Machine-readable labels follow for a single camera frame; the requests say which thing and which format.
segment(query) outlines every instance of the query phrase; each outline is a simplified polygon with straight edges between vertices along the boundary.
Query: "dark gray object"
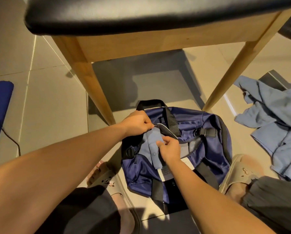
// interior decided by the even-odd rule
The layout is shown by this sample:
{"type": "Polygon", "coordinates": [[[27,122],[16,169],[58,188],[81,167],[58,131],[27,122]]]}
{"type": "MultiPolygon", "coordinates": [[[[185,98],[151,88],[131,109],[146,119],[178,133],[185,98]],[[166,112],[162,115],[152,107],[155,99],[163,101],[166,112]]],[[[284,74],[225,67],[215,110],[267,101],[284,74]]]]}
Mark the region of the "dark gray object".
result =
{"type": "Polygon", "coordinates": [[[270,70],[259,81],[265,83],[266,85],[277,89],[277,90],[288,90],[291,89],[291,84],[288,83],[279,73],[275,70],[270,70]]]}

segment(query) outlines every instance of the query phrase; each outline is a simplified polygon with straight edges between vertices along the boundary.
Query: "slipper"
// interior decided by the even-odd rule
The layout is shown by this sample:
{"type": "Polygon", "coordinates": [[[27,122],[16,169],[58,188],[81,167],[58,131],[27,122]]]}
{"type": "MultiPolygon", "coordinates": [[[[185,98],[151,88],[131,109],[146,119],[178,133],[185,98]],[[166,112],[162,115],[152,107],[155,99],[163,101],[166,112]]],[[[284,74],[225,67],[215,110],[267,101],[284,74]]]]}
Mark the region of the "slipper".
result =
{"type": "Polygon", "coordinates": [[[109,194],[112,196],[116,193],[120,193],[129,208],[130,212],[132,213],[132,216],[135,220],[135,228],[132,234],[137,234],[140,232],[141,227],[141,221],[138,218],[138,215],[134,209],[134,206],[130,199],[128,198],[127,193],[124,190],[123,184],[120,181],[120,178],[117,174],[114,174],[111,170],[107,170],[105,173],[103,173],[100,177],[96,179],[96,181],[93,182],[88,188],[101,185],[103,186],[109,194]]]}
{"type": "Polygon", "coordinates": [[[244,183],[249,185],[252,180],[261,177],[260,173],[254,171],[247,164],[241,162],[244,154],[235,155],[228,174],[219,187],[219,192],[225,194],[228,188],[234,183],[244,183]]]}

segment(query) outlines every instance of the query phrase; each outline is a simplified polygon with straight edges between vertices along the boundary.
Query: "gray pants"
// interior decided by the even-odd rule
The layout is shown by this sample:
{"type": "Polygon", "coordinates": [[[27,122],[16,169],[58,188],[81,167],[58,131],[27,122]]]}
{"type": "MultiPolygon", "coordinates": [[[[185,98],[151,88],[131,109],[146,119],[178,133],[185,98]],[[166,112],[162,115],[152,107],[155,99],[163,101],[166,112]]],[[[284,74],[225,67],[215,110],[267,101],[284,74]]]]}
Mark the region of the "gray pants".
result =
{"type": "Polygon", "coordinates": [[[291,182],[261,177],[253,181],[242,204],[276,233],[291,233],[291,182]]]}

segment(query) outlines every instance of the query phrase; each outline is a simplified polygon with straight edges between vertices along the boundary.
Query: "tile floor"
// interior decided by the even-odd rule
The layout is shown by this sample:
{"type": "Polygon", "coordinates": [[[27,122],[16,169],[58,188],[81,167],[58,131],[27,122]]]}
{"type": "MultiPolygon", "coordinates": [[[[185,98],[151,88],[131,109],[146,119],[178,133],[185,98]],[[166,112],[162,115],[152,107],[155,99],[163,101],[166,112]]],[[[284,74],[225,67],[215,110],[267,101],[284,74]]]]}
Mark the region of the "tile floor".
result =
{"type": "MultiPolygon", "coordinates": [[[[13,3],[15,7],[15,12],[22,15],[24,3],[13,3]]],[[[5,21],[6,28],[12,29],[8,24],[20,27],[12,41],[7,40],[7,31],[0,30],[0,80],[15,84],[4,127],[20,141],[22,153],[105,127],[53,40],[31,35],[23,27],[22,16],[12,12],[9,18],[14,22],[5,21]]],[[[148,54],[96,62],[93,68],[119,122],[134,111],[141,99],[159,98],[168,106],[198,110],[242,46],[235,43],[148,54]]],[[[280,35],[268,43],[243,74],[260,78],[271,69],[291,82],[291,41],[280,35]]],[[[234,116],[248,107],[241,90],[232,86],[212,112],[220,115],[229,128],[233,154],[257,158],[265,173],[276,177],[269,169],[270,157],[250,137],[253,129],[234,122],[234,116]]],[[[116,145],[104,157],[115,169],[120,169],[119,147],[116,145]]],[[[16,156],[16,146],[1,134],[0,165],[16,156]]],[[[188,211],[165,216],[150,199],[126,192],[143,220],[141,233],[196,233],[188,211]]]]}

